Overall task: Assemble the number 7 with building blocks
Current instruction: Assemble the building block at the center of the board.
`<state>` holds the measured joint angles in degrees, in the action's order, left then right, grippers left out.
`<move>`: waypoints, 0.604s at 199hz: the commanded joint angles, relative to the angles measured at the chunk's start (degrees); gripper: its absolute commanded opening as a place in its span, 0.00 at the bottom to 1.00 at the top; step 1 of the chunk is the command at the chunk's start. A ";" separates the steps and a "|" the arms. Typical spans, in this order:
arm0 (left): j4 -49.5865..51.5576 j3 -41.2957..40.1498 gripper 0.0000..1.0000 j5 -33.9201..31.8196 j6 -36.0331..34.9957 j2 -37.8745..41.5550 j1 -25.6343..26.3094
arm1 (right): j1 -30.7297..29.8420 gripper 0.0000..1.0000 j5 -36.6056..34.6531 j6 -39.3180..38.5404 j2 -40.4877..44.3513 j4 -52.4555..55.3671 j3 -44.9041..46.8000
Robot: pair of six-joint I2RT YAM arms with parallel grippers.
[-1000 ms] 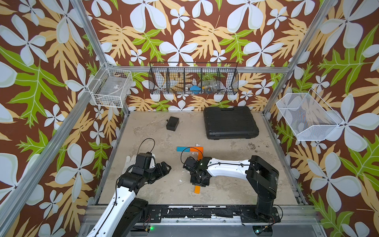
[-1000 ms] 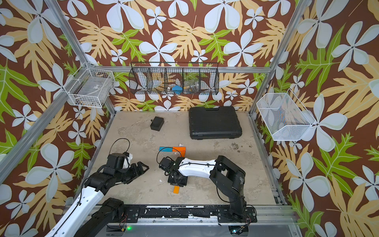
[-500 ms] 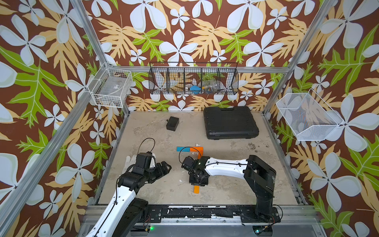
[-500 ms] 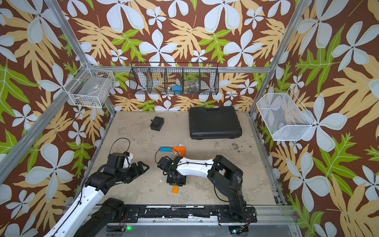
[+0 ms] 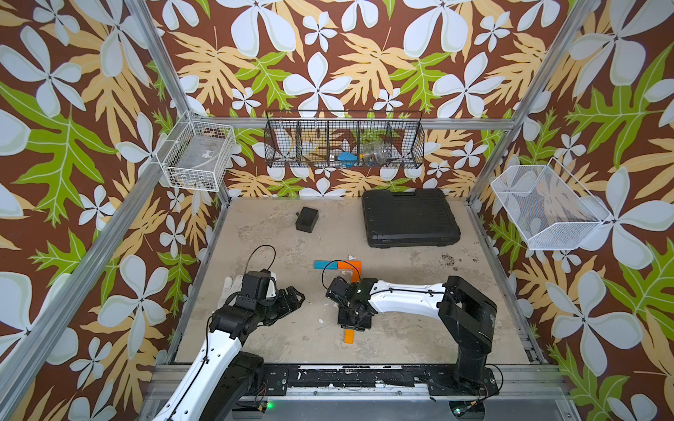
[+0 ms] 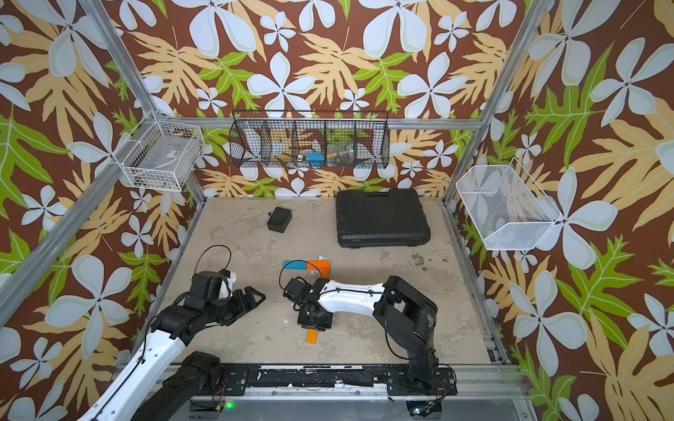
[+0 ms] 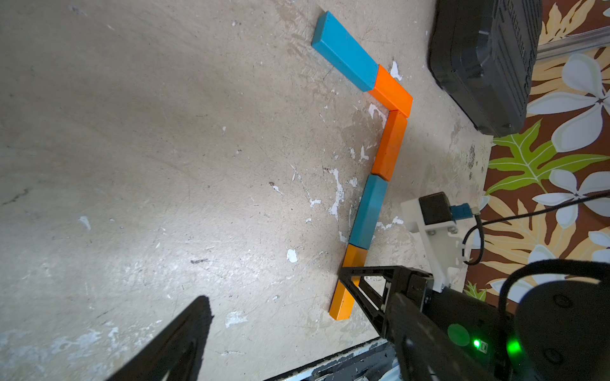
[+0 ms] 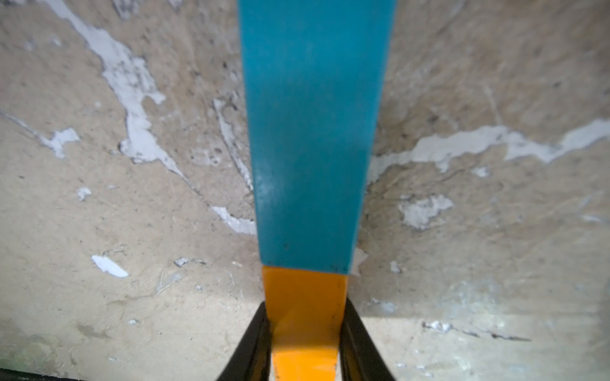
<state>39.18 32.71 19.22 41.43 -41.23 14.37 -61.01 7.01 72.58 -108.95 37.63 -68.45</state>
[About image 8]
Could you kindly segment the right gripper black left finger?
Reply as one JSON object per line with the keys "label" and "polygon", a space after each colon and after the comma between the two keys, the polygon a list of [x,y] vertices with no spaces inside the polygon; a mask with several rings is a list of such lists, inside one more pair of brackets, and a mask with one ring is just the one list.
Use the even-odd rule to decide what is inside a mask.
{"label": "right gripper black left finger", "polygon": [[268,381],[271,353],[272,334],[263,302],[217,381]]}

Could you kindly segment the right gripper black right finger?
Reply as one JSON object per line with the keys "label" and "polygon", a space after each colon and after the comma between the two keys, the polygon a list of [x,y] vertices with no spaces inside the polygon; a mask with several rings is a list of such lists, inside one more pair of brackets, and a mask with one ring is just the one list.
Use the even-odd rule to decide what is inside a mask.
{"label": "right gripper black right finger", "polygon": [[339,355],[343,381],[396,380],[349,298],[340,333]]}

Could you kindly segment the light orange block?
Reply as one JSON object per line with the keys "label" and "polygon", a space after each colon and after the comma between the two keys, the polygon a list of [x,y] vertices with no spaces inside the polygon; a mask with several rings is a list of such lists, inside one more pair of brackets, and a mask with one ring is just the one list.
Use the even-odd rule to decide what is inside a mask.
{"label": "light orange block", "polygon": [[348,276],[264,266],[274,379],[334,380]]}

